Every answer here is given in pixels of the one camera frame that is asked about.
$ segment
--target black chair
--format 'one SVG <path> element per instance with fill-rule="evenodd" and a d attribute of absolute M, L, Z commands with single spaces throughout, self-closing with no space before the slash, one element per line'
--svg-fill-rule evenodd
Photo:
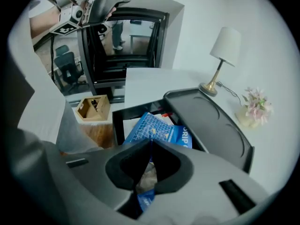
<path fill-rule="evenodd" d="M 61 71 L 62 80 L 65 81 L 67 84 L 71 85 L 71 88 L 69 88 L 67 92 L 70 92 L 74 88 L 78 88 L 80 85 L 88 85 L 85 81 L 78 81 L 79 77 L 84 74 L 83 68 L 80 62 L 81 71 L 79 72 L 77 70 L 74 53 L 69 52 L 68 46 L 60 46 L 57 49 L 55 49 L 55 51 L 56 58 L 54 59 L 54 62 Z"/>

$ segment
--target flower pot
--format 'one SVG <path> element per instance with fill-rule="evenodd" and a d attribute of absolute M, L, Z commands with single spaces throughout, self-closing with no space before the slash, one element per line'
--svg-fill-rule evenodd
<path fill-rule="evenodd" d="M 255 121 L 253 118 L 246 116 L 247 108 L 243 105 L 238 112 L 235 113 L 236 118 L 241 125 L 245 127 L 255 128 L 259 125 L 259 121 Z"/>

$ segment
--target wooden box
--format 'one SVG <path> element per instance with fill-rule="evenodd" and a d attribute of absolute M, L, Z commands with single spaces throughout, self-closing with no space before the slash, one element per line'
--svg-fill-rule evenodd
<path fill-rule="evenodd" d="M 83 121 L 104 121 L 107 120 L 110 107 L 107 95 L 86 97 L 77 106 L 76 113 Z"/>

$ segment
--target desk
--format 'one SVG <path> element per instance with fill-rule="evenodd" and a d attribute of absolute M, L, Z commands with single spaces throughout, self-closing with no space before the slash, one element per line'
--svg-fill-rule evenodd
<path fill-rule="evenodd" d="M 211 75 L 193 71 L 128 68 L 124 107 L 162 99 L 167 91 L 197 87 L 200 82 L 208 81 L 210 78 Z M 292 172 L 291 168 L 294 168 L 295 158 L 291 157 L 291 154 L 294 153 L 298 158 L 298 144 L 286 143 L 290 140 L 290 136 L 295 137 L 298 134 L 294 131 L 282 134 L 280 128 L 283 125 L 272 122 L 272 119 L 265 126 L 256 129 L 243 127 L 234 115 L 240 107 L 239 100 L 223 88 L 216 87 L 216 89 L 218 94 L 211 99 L 232 118 L 250 144 L 255 147 L 250 177 L 262 185 L 269 194 L 275 193 L 285 185 Z M 274 116 L 280 114 L 279 107 L 275 107 L 276 109 Z"/>
<path fill-rule="evenodd" d="M 151 37 L 153 22 L 142 21 L 142 24 L 130 24 L 130 54 L 133 54 L 133 38 L 149 38 Z"/>

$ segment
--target shoe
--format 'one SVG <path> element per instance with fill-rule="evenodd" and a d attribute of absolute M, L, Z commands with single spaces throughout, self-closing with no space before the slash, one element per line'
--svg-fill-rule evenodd
<path fill-rule="evenodd" d="M 119 46 L 117 46 L 117 47 L 112 46 L 112 49 L 113 49 L 113 50 L 121 51 L 123 48 L 119 45 Z"/>

